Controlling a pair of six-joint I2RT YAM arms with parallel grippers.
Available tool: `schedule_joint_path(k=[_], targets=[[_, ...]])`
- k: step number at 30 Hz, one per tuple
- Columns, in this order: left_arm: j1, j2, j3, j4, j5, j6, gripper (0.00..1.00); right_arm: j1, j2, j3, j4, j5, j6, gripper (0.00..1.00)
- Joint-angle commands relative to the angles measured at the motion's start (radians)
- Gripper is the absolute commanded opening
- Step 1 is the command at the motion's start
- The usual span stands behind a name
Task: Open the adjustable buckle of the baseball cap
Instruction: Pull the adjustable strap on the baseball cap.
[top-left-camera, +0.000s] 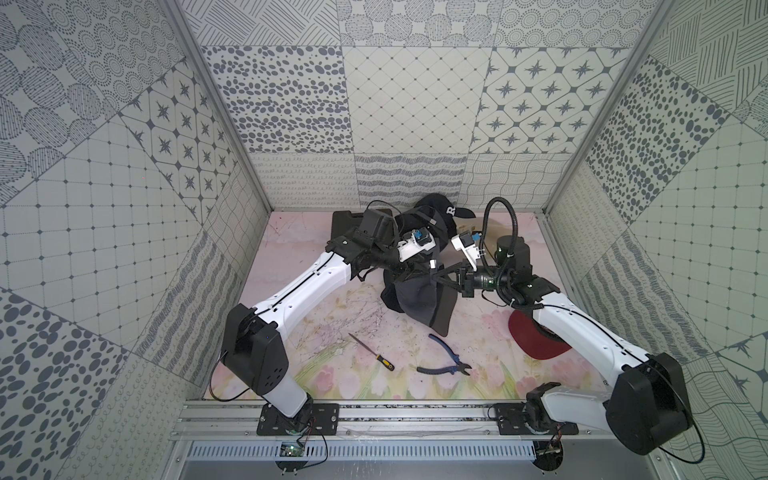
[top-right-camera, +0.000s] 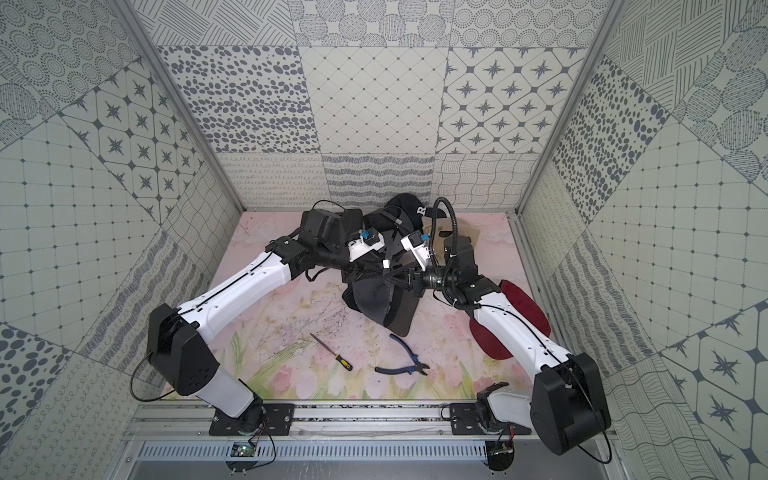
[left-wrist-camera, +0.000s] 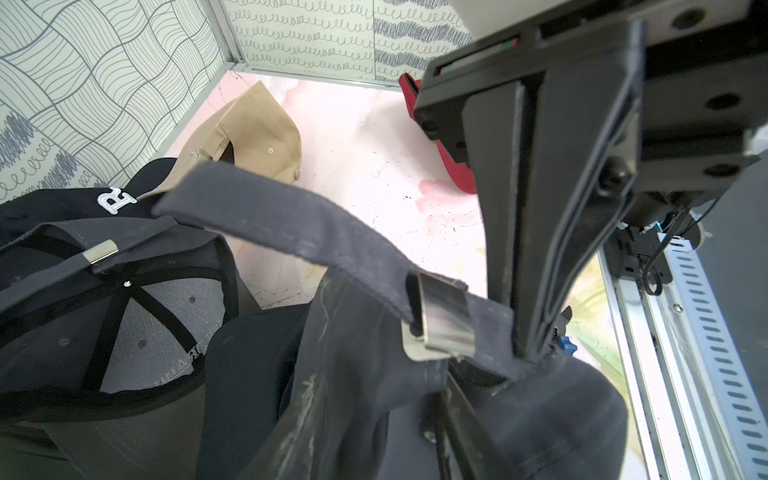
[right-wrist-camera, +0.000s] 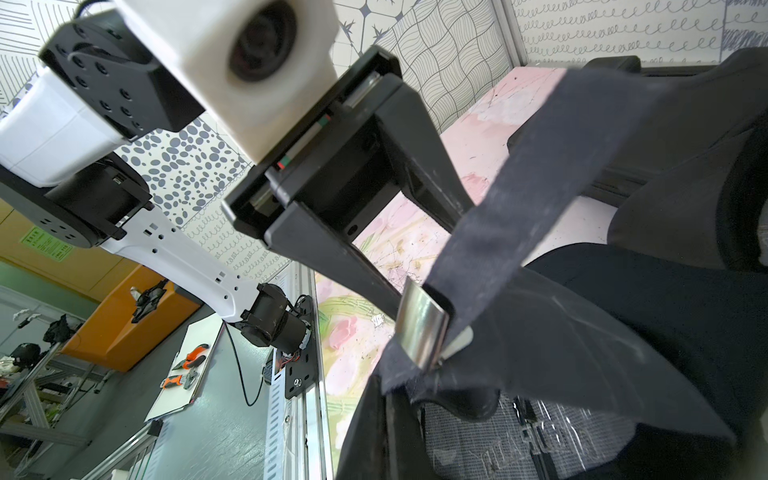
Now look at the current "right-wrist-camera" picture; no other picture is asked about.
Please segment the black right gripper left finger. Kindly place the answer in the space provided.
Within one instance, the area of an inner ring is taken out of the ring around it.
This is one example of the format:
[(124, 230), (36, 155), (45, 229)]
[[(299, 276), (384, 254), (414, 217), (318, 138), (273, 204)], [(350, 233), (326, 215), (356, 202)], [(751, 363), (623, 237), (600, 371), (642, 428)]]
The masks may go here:
[(336, 479), (384, 479), (386, 477), (385, 399), (381, 379), (369, 377), (348, 427)]

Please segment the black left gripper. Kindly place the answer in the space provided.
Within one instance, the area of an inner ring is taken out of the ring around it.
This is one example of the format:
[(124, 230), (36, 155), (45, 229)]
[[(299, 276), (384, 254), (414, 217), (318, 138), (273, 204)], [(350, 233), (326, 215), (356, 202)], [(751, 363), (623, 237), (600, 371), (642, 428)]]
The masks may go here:
[(264, 237), (273, 252), (394, 319), (400, 292), (340, 235), (362, 231), (373, 216), (366, 207), (394, 178), (448, 233), (475, 206), (420, 95), (402, 84), (397, 57), (373, 46), (251, 168), (223, 209), (237, 231)]

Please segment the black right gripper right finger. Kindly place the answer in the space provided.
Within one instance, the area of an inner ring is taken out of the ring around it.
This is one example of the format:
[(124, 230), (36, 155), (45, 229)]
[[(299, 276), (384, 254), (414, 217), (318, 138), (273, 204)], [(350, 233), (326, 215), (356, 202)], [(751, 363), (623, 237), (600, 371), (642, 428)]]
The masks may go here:
[(388, 394), (388, 478), (439, 479), (404, 389)]

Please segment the navy baseball cap metal buckle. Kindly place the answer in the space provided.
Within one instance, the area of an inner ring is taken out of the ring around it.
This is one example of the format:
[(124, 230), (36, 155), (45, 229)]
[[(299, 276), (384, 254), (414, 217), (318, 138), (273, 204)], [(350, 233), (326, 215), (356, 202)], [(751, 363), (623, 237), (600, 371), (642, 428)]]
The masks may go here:
[(619, 206), (494, 183), (374, 370), (384, 479), (399, 389), (439, 479), (742, 474), (767, 407), (767, 108)]

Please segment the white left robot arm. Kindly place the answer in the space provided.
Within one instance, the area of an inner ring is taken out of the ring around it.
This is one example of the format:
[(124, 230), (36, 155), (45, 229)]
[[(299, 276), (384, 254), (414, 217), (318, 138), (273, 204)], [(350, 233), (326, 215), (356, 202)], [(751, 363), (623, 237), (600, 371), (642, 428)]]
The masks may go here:
[(274, 286), (244, 279), (180, 233), (117, 154), (208, 113), (252, 168), (226, 196), (239, 232), (395, 315), (400, 293), (354, 246), (397, 194), (445, 230), (472, 208), (398, 59), (373, 46), (342, 76), (329, 1), (116, 1), (78, 7), (1, 122), (1, 196), (80, 248), (140, 263), (257, 346), (311, 337)]

